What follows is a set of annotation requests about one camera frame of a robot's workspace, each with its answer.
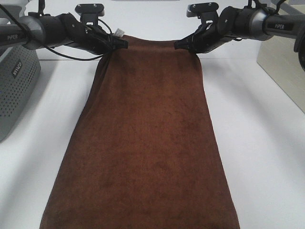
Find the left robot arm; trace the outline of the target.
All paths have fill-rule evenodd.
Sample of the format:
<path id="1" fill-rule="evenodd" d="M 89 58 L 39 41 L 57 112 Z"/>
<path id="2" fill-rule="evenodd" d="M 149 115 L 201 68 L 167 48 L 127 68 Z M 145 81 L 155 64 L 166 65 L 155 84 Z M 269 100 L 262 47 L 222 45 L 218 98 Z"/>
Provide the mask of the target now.
<path id="1" fill-rule="evenodd" d="M 0 46 L 22 45 L 28 50 L 68 46 L 102 55 L 128 48 L 128 42 L 116 38 L 98 26 L 85 26 L 65 13 L 58 16 L 23 16 L 18 24 L 1 25 Z"/>

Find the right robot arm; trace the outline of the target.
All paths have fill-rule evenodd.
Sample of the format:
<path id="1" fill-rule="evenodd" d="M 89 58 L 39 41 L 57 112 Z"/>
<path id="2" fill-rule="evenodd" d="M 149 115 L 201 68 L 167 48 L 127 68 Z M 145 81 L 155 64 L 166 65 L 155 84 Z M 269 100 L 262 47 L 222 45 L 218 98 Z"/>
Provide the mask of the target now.
<path id="1" fill-rule="evenodd" d="M 305 54 L 305 16 L 279 15 L 269 7 L 245 6 L 242 9 L 226 7 L 217 13 L 215 2 L 188 6 L 188 17 L 198 17 L 201 25 L 187 37 L 174 43 L 175 49 L 193 53 L 209 53 L 230 41 L 251 39 L 266 41 L 273 36 L 295 40 L 294 52 Z"/>

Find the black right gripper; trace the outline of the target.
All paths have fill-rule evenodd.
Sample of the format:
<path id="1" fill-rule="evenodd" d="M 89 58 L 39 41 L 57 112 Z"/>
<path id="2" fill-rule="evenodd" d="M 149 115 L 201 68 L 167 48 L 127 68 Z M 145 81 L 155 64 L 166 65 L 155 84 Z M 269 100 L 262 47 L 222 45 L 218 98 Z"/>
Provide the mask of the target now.
<path id="1" fill-rule="evenodd" d="M 174 42 L 174 48 L 188 50 L 193 53 L 208 53 L 230 41 L 240 41 L 234 34 L 235 20 L 240 10 L 232 6 L 226 7 L 217 22 L 202 24 L 191 35 Z"/>

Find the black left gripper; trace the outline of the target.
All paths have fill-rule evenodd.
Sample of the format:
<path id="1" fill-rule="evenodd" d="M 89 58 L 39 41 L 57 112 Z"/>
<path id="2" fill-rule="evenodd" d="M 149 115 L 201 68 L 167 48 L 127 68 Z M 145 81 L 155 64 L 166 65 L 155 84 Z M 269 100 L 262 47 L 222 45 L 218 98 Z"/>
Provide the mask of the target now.
<path id="1" fill-rule="evenodd" d="M 128 41 L 110 36 L 101 26 L 83 25 L 71 13 L 57 16 L 62 23 L 69 47 L 88 51 L 92 54 L 105 54 L 117 49 L 127 49 Z"/>

